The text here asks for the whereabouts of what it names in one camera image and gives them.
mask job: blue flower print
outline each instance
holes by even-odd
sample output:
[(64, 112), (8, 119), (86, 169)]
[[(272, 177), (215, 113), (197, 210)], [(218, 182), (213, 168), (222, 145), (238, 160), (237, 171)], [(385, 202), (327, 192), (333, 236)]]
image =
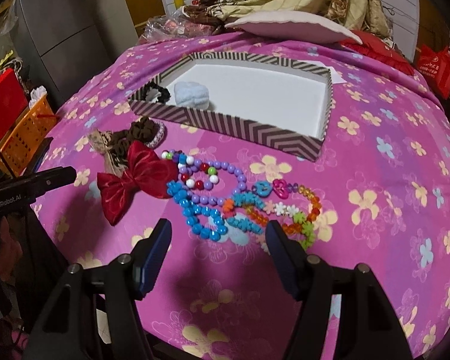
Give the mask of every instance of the blue flower print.
[(440, 191), (440, 188), (435, 188), (433, 190), (433, 194), (437, 198), (437, 208), (440, 208), (442, 204), (445, 203), (445, 199), (442, 196), (442, 191)]
[[(235, 218), (245, 219), (246, 216), (244, 214), (237, 214), (235, 215)], [(211, 228), (216, 228), (212, 217), (208, 218), (208, 223), (210, 224)], [(240, 229), (230, 226), (227, 222), (225, 222), (225, 226), (227, 226), (228, 232), (220, 237), (219, 242), (226, 242), (228, 239), (230, 239), (235, 245), (238, 246), (246, 246), (248, 244), (248, 242), (250, 241), (248, 233), (244, 233)]]
[(377, 149), (380, 153), (385, 153), (387, 156), (389, 156), (391, 159), (394, 159), (394, 153), (393, 153), (393, 147), (389, 143), (386, 143), (382, 138), (377, 137)]
[(342, 295), (332, 295), (331, 296), (331, 305), (330, 305), (330, 317), (335, 316), (336, 318), (340, 318), (340, 310), (342, 309)]
[(92, 181), (88, 186), (88, 192), (85, 194), (85, 200), (99, 199), (100, 190), (97, 186), (97, 180)]
[(422, 259), (420, 261), (422, 268), (425, 268), (427, 264), (431, 264), (433, 262), (432, 240), (430, 238), (427, 238), (425, 243), (420, 245), (420, 254), (422, 255)]
[(92, 116), (90, 119), (88, 119), (88, 120), (86, 121), (85, 127), (86, 127), (86, 128), (90, 128), (90, 127), (93, 125), (93, 123), (95, 123), (96, 121), (97, 121), (97, 118), (94, 117), (94, 116)]
[(357, 83), (361, 83), (362, 80), (360, 77), (356, 76), (355, 74), (352, 73), (348, 73), (348, 78), (355, 80)]
[(383, 109), (383, 108), (380, 108), (380, 111), (382, 111), (382, 113), (383, 113), (387, 118), (389, 118), (390, 120), (394, 120), (394, 121), (398, 122), (397, 117), (396, 117), (396, 116), (394, 115), (394, 113), (393, 113), (392, 111), (390, 111), (389, 109)]
[(317, 47), (309, 47), (307, 52), (309, 56), (319, 56)]

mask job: pink floral bedsheet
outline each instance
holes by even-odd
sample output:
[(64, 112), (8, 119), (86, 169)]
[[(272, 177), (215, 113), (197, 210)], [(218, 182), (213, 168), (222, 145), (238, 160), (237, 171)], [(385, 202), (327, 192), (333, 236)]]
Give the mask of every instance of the pink floral bedsheet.
[[(194, 127), (166, 122), (161, 150), (228, 161), (248, 184), (286, 178), (323, 202), (311, 251), (329, 264), (369, 264), (390, 298), (414, 355), (450, 326), (450, 125), (420, 74), (406, 76), (351, 52), (242, 33), (173, 40), (128, 49), (60, 110), (42, 169), (71, 165), (73, 185), (47, 193), (34, 210), (71, 262), (108, 263), (148, 237), (159, 218), (172, 222), (171, 248), (155, 289), (138, 303), (143, 327), (170, 344), (213, 360), (278, 360), (299, 309), (284, 292), (263, 235), (231, 228), (225, 242), (190, 233), (170, 200), (138, 193), (115, 227), (105, 220), (96, 173), (104, 162), (87, 134), (121, 130), (137, 119), (126, 101), (183, 54), (234, 50), (317, 60), (347, 81), (334, 85), (334, 109), (317, 162)], [(214, 189), (235, 187), (225, 175)], [(291, 202), (307, 210), (305, 199)], [(323, 359), (332, 358), (340, 316), (332, 302)]]

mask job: metal screw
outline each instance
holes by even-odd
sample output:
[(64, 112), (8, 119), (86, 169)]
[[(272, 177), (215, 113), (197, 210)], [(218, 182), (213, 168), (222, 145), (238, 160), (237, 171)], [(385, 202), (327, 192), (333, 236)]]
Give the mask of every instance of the metal screw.
[(367, 264), (360, 263), (356, 267), (363, 274), (367, 274), (368, 272), (370, 272), (370, 267)]
[(120, 254), (120, 256), (118, 256), (118, 258), (117, 258), (117, 260), (119, 261), (120, 264), (129, 263), (131, 259), (132, 259), (132, 257), (127, 253)]
[(320, 257), (317, 256), (316, 254), (310, 254), (310, 255), (307, 257), (307, 261), (308, 261), (310, 264), (318, 264), (318, 263), (320, 262)]
[(80, 264), (72, 264), (68, 267), (68, 272), (71, 274), (75, 274), (80, 270)]

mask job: white bead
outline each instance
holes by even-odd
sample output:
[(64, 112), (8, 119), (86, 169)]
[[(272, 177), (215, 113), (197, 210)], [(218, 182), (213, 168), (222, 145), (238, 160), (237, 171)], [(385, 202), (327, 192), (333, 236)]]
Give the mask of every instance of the white bead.
[(188, 186), (188, 188), (192, 189), (195, 187), (195, 180), (192, 178), (189, 178), (186, 182), (185, 185)]
[(218, 184), (218, 176), (217, 175), (211, 175), (210, 176), (210, 183)]

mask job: pink pillow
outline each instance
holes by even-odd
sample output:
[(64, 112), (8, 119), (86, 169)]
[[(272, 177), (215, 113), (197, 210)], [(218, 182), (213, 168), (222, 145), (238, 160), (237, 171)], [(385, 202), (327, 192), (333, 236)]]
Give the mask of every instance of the pink pillow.
[(242, 29), (258, 36), (315, 44), (335, 43), (345, 39), (353, 39), (362, 44), (358, 36), (338, 23), (300, 11), (259, 11), (228, 23), (225, 27)]

